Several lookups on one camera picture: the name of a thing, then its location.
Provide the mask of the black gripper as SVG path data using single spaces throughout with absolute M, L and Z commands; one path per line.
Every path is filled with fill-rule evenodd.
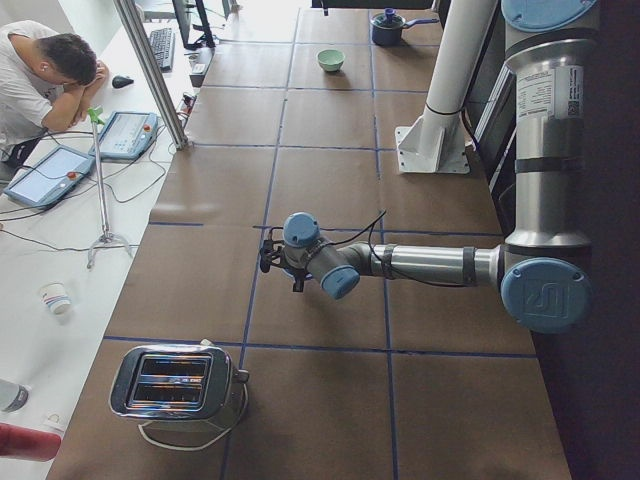
M 313 280 L 314 277 L 308 270 L 306 262 L 287 261 L 285 271 L 294 279 L 293 291 L 301 293 L 303 291 L 303 283 Z

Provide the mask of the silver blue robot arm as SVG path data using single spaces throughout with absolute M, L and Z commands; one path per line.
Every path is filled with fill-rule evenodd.
M 287 271 L 295 291 L 314 279 L 335 299 L 364 276 L 454 288 L 490 284 L 506 311 L 538 333 L 587 318 L 591 245 L 575 225 L 572 203 L 584 166 L 583 73 L 599 29 L 597 2 L 452 2 L 424 111 L 395 133 L 399 169 L 466 170 L 460 116 L 496 14 L 505 21 L 504 64 L 515 78 L 515 227 L 506 240 L 492 249 L 340 246 L 314 216 L 298 212 L 285 220 L 280 240 L 263 242 L 263 269 Z

